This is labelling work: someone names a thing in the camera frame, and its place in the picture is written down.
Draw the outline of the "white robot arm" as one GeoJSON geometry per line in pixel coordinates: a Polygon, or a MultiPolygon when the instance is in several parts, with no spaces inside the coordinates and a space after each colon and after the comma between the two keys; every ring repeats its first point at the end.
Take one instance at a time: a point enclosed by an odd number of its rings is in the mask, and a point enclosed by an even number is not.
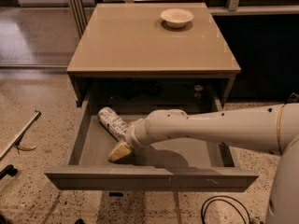
{"type": "Polygon", "coordinates": [[[176,138],[221,142],[280,156],[265,224],[299,224],[299,104],[270,105],[189,115],[156,110],[129,124],[108,158],[120,160],[138,147],[176,138]]]}

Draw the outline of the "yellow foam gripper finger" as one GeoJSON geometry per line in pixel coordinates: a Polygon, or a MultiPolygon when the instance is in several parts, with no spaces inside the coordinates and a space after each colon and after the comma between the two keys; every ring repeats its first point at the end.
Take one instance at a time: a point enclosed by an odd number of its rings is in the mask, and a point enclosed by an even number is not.
{"type": "Polygon", "coordinates": [[[120,141],[108,154],[108,160],[115,162],[130,156],[133,149],[126,141],[120,141]]]}

